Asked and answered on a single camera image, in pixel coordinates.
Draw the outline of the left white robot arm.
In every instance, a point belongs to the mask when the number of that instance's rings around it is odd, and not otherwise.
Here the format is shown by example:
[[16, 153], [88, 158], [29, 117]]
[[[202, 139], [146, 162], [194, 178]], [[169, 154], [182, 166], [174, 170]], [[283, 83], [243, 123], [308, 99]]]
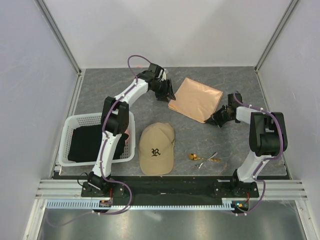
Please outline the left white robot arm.
[[87, 183], [99, 197], [106, 196], [113, 180], [111, 175], [112, 161], [117, 144], [130, 123], [130, 107], [142, 95], [153, 91], [158, 101], [175, 100], [172, 82], [167, 78], [166, 69], [150, 63], [134, 77], [133, 82], [121, 93], [104, 100], [101, 116], [102, 138], [96, 163], [88, 175]]

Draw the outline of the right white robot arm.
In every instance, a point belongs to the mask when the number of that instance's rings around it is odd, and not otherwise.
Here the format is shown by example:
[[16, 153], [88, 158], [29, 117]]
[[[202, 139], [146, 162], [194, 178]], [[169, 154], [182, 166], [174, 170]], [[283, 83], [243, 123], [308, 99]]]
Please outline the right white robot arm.
[[283, 113], [245, 104], [239, 92], [228, 94], [227, 100], [227, 105], [223, 105], [204, 122], [220, 128], [230, 121], [249, 125], [250, 151], [227, 184], [230, 193], [240, 197], [246, 191], [253, 192], [257, 188], [259, 173], [268, 162], [282, 157], [288, 147], [288, 138]]

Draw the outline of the peach satin napkin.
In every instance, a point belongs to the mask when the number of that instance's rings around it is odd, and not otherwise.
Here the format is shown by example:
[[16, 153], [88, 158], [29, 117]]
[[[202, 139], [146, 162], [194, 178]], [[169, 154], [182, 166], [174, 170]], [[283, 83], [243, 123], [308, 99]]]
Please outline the peach satin napkin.
[[174, 94], [176, 99], [168, 103], [168, 108], [204, 123], [216, 111], [223, 94], [221, 90], [186, 77]]

